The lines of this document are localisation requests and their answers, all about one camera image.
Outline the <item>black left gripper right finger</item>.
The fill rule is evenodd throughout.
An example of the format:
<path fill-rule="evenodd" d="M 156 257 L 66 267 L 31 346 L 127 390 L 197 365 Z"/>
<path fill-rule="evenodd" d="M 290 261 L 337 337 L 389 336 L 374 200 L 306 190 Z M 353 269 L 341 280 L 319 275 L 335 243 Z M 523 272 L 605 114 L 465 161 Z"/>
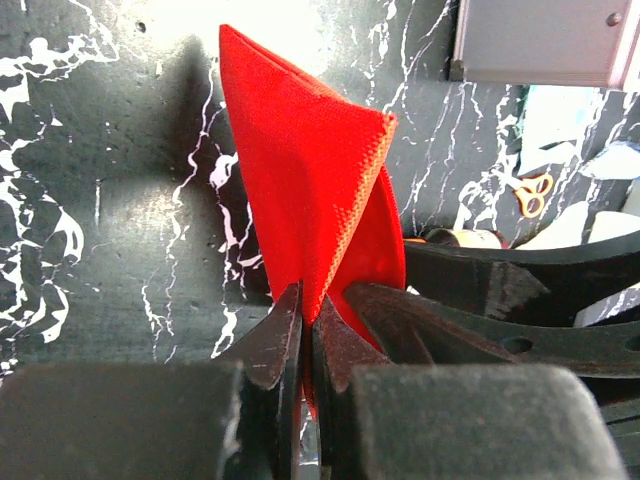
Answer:
<path fill-rule="evenodd" d="M 345 392 L 356 366 L 390 365 L 390 352 L 400 362 L 433 365 L 434 356 L 454 363 L 513 362 L 499 344 L 458 324 L 473 316 L 419 295 L 377 284 L 354 283 L 347 299 L 356 307 L 364 330 L 383 342 L 372 345 L 341 317 L 330 298 L 310 327 L 310 398 L 318 423 L 320 477 L 337 479 L 354 465 L 356 450 L 348 439 L 351 406 Z"/>

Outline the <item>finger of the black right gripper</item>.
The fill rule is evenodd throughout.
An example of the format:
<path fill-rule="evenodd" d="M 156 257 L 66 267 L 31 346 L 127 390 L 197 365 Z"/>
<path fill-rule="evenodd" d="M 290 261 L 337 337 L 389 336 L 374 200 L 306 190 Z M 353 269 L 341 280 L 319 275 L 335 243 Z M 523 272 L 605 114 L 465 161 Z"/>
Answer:
<path fill-rule="evenodd" d="M 584 308 L 639 282 L 639 234 L 547 250 L 473 249 L 407 240 L 407 284 L 474 315 L 569 327 Z"/>

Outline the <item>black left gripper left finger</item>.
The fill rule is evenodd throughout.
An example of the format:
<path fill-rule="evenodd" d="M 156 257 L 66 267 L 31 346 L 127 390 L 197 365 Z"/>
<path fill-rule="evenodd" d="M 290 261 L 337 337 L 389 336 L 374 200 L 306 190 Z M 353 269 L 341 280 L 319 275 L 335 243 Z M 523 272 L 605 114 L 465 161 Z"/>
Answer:
<path fill-rule="evenodd" d="M 293 283 L 265 318 L 219 356 L 242 363 L 237 450 L 226 462 L 226 479 L 297 477 L 302 333 L 302 287 Z"/>

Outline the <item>bag of gauze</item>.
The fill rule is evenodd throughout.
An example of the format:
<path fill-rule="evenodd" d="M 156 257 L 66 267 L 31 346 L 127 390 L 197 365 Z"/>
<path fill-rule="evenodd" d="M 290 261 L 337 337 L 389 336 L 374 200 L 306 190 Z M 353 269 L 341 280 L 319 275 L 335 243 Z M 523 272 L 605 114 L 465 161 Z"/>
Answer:
<path fill-rule="evenodd" d="M 573 204 L 534 238 L 519 245 L 517 250 L 549 250 L 581 245 L 588 216 L 588 202 L 581 201 Z M 601 211 L 595 214 L 587 242 L 610 240 L 638 231 L 638 216 L 616 211 Z"/>

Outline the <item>brown medicine bottle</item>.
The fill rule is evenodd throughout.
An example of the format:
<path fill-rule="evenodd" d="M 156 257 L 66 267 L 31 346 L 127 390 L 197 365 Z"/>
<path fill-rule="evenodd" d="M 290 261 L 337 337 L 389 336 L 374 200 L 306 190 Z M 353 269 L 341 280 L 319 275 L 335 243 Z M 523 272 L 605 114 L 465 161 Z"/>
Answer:
<path fill-rule="evenodd" d="M 426 242 L 472 249 L 507 249 L 508 242 L 499 232 L 483 229 L 435 228 L 424 237 Z"/>

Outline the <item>red first aid pouch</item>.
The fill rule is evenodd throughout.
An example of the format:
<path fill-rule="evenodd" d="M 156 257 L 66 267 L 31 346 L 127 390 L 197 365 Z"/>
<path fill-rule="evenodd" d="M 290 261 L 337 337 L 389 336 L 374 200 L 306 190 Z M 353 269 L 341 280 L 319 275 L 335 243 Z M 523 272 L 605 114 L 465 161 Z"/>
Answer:
<path fill-rule="evenodd" d="M 355 282 L 403 288 L 404 243 L 385 166 L 397 118 L 350 102 L 230 25 L 220 74 L 242 181 L 269 287 L 302 287 L 302 316 L 344 299 Z"/>

